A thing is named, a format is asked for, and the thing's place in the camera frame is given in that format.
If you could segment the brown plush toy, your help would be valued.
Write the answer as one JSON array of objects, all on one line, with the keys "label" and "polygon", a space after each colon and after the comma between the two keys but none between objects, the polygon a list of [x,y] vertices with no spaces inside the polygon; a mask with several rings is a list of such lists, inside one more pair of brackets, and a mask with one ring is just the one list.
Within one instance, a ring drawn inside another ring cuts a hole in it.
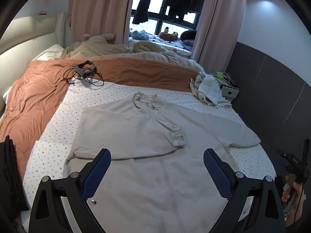
[{"label": "brown plush toy", "polygon": [[165,27],[164,31],[158,34],[158,37],[164,41],[174,42],[178,39],[178,35],[177,32],[169,33],[169,28]]}]

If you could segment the crumpled patterned cloth pile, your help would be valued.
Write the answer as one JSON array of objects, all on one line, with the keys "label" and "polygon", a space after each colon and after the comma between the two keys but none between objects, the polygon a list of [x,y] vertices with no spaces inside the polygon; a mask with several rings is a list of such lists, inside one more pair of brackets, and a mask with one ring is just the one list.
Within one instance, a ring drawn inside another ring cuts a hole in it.
[{"label": "crumpled patterned cloth pile", "polygon": [[221,93],[218,82],[210,74],[199,72],[195,79],[190,80],[191,93],[202,103],[216,108],[231,108],[230,101]]}]

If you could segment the beige plush toy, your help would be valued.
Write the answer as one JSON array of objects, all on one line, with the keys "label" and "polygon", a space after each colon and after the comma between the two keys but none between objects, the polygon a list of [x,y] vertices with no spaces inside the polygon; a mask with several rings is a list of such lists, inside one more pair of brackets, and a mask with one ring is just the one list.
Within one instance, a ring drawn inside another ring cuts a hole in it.
[{"label": "beige plush toy", "polygon": [[103,35],[96,35],[96,36],[90,36],[89,34],[85,34],[83,38],[83,42],[94,42],[94,41],[100,41],[105,44],[107,44],[110,41],[115,40],[115,34],[114,33],[107,33]]}]

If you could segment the large beige garment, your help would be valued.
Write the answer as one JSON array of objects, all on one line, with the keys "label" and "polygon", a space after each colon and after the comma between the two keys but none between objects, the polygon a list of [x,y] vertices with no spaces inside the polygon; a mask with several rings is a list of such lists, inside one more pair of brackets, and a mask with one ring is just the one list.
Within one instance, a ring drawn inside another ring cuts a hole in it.
[{"label": "large beige garment", "polygon": [[106,232],[208,232],[227,204],[204,166],[212,148],[234,170],[230,147],[260,139],[247,126],[137,92],[81,116],[65,172],[103,148],[111,165],[91,209]]}]

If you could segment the black window frame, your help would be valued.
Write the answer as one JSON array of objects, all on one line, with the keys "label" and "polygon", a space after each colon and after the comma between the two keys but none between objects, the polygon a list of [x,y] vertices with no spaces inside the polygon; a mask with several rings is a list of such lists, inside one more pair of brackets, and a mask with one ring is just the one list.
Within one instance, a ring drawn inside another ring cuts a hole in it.
[{"label": "black window frame", "polygon": [[[147,19],[139,23],[137,10],[143,2],[149,3]],[[133,0],[130,30],[145,30],[159,34],[167,27],[169,33],[179,34],[197,28],[204,0]]]}]

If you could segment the right pink curtain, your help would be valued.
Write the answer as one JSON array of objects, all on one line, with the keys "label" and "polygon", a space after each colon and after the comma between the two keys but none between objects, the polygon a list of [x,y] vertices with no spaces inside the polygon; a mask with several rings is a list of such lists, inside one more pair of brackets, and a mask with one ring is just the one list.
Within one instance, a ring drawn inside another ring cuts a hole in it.
[{"label": "right pink curtain", "polygon": [[224,72],[238,39],[247,0],[204,0],[191,58],[207,73]]}]

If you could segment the cream padded headboard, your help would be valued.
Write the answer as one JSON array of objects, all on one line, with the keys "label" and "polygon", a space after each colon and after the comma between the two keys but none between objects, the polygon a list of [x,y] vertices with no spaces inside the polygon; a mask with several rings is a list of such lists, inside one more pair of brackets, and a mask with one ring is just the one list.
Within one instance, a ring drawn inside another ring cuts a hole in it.
[{"label": "cream padded headboard", "polygon": [[25,73],[28,64],[55,44],[64,43],[65,13],[14,19],[1,37],[1,95]]}]

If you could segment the white bedside drawer unit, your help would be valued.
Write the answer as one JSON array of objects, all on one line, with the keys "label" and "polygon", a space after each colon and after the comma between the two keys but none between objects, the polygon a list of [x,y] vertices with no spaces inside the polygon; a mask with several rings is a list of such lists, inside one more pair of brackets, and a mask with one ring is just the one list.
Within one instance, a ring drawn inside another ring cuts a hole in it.
[{"label": "white bedside drawer unit", "polygon": [[215,72],[212,73],[213,77],[219,84],[222,96],[232,102],[239,94],[239,87],[231,79],[231,77],[226,72]]}]

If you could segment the black clothing at bedside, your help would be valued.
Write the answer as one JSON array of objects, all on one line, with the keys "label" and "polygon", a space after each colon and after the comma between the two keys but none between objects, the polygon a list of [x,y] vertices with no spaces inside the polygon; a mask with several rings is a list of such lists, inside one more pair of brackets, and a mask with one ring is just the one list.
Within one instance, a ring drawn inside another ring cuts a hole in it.
[{"label": "black clothing at bedside", "polygon": [[15,146],[6,136],[1,142],[1,232],[25,232],[21,212],[28,210]]}]

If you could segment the rust orange blanket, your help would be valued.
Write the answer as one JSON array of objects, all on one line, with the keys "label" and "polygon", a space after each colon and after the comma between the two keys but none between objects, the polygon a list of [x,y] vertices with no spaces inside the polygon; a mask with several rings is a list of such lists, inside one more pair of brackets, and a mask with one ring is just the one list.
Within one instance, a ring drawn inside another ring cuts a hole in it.
[{"label": "rust orange blanket", "polygon": [[[190,92],[198,71],[176,64],[136,57],[103,57],[91,60],[107,82]],[[30,62],[21,79],[13,83],[1,121],[1,141],[13,140],[21,176],[36,140],[63,101],[69,85],[64,73],[82,59]]]}]

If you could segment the floral white bed sheet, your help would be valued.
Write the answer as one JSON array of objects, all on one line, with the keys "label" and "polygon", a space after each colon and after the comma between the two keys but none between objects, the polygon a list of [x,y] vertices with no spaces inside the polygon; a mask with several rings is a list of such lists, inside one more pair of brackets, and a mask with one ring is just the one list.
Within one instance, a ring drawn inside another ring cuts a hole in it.
[{"label": "floral white bed sheet", "polygon": [[[86,88],[81,82],[76,82],[69,87],[63,102],[31,151],[23,179],[30,205],[33,204],[42,177],[47,175],[56,179],[69,174],[65,162],[83,109],[127,98],[136,92],[156,95],[195,113],[242,123],[233,109],[205,105],[191,93],[114,83],[105,83],[102,88]],[[134,174],[135,179],[127,179],[124,184],[119,184],[116,180],[108,180],[111,174],[116,174],[118,179]],[[189,198],[184,198],[177,189],[179,176],[192,186],[204,182],[203,178],[190,177],[186,168],[177,163],[172,155],[122,162],[114,160],[94,198],[87,202],[107,232],[206,232],[212,220],[200,212],[201,209],[207,208],[218,216],[220,209],[225,206],[225,200],[218,196],[215,198],[216,207],[209,207],[197,191]]]}]

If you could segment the left pink curtain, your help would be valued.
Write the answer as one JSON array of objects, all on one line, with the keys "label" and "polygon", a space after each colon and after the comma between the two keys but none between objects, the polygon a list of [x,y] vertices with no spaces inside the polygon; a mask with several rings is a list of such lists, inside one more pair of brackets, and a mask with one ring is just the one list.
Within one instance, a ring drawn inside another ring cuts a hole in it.
[{"label": "left pink curtain", "polygon": [[71,39],[115,34],[115,44],[128,44],[133,0],[69,0]]}]

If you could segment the pink curtain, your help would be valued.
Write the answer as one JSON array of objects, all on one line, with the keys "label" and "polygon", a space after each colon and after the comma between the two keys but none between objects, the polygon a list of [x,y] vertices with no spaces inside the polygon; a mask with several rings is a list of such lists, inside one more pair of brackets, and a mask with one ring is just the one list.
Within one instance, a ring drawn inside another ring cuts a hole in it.
[{"label": "pink curtain", "polygon": [[224,72],[238,39],[247,0],[204,0],[191,58],[207,73]]},{"label": "pink curtain", "polygon": [[71,39],[115,34],[115,44],[128,44],[133,0],[69,0]]}]

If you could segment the white pillow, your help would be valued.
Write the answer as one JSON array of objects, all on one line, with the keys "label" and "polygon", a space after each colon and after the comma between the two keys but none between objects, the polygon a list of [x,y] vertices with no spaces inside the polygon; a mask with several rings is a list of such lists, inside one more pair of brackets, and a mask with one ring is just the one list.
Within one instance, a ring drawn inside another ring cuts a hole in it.
[{"label": "white pillow", "polygon": [[64,48],[61,47],[59,44],[54,44],[53,46],[49,47],[48,49],[41,52],[38,56],[36,56],[33,61],[48,61],[51,59],[60,58],[62,55]]}]

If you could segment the blue plush toy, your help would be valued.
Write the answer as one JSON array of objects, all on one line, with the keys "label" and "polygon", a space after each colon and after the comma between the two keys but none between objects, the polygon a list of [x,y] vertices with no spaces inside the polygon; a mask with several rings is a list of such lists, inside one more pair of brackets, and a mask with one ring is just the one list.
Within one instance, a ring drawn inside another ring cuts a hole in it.
[{"label": "blue plush toy", "polygon": [[130,33],[130,36],[135,39],[135,40],[139,40],[139,41],[148,41],[149,40],[149,35],[146,34],[145,30],[141,30],[141,31],[137,31],[134,30]]}]

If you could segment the beige duvet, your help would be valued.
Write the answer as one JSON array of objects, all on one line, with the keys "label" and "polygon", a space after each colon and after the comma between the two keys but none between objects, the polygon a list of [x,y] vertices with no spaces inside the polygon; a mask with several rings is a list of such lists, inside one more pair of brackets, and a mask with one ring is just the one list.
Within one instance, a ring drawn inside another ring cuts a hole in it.
[{"label": "beige duvet", "polygon": [[179,56],[161,45],[149,41],[135,42],[132,47],[113,45],[102,41],[85,42],[63,50],[61,58],[92,58],[105,56],[123,56],[144,58],[164,63],[191,68],[204,72],[204,68],[196,61]]}]

